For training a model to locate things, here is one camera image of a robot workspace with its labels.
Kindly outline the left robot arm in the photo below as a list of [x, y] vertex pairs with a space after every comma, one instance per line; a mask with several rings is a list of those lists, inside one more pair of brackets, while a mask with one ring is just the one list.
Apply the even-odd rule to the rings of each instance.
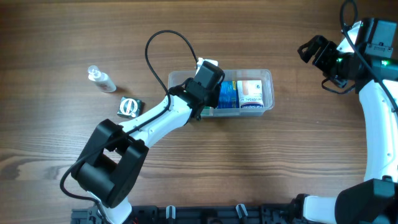
[[71, 175], [95, 200], [103, 223], [123, 223], [132, 212], [127, 196], [149, 148], [205, 107], [216, 107], [225, 77], [218, 62], [199, 59], [196, 74], [170, 88], [164, 100], [146, 113], [120, 124], [100, 122], [83, 148]]

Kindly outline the white green medicine box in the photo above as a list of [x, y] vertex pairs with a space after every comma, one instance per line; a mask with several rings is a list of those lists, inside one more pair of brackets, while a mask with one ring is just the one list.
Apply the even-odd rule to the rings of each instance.
[[214, 116], [214, 108], [210, 106], [204, 107], [204, 109], [201, 112], [201, 116]]

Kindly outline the white calamol lotion bottle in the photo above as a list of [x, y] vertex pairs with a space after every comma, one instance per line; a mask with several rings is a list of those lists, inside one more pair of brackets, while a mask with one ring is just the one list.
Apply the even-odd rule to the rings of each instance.
[[96, 65], [91, 65], [88, 67], [88, 79], [102, 92], [112, 93], [117, 89], [110, 77], [106, 73], [100, 71]]

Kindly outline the white plaster box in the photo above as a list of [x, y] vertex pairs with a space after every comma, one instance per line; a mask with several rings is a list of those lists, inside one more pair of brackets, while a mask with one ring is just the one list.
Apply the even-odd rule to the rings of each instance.
[[236, 84], [240, 108], [264, 107], [260, 80], [239, 80]]

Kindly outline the blue box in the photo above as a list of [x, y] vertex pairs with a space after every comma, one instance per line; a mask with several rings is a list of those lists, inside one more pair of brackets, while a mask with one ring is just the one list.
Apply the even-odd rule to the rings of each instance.
[[238, 91], [236, 81], [224, 81], [218, 102], [218, 109], [239, 108]]

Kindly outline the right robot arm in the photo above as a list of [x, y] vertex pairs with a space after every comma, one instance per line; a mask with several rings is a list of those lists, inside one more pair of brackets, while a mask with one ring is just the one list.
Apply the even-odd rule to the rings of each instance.
[[340, 44], [316, 35], [298, 48], [304, 62], [341, 88], [352, 80], [366, 123], [364, 181], [336, 197], [308, 195], [301, 217], [318, 223], [397, 223], [397, 61], [392, 43], [397, 23], [365, 18]]

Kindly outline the green Zam-Buk box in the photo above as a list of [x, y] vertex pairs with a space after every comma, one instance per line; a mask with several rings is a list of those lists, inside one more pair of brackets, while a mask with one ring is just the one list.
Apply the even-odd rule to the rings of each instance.
[[141, 114], [142, 101], [123, 96], [121, 98], [117, 115], [123, 118], [134, 119]]

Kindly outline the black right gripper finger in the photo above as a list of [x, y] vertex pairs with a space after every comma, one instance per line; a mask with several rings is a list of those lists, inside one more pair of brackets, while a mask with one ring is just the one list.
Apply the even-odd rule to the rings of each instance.
[[326, 39], [322, 35], [316, 35], [314, 36], [309, 42], [308, 42], [308, 50], [319, 50], [324, 47], [326, 47], [329, 43], [329, 40]]
[[316, 42], [307, 42], [306, 44], [301, 45], [297, 52], [300, 58], [308, 63], [309, 60], [317, 53], [319, 49], [319, 44]]

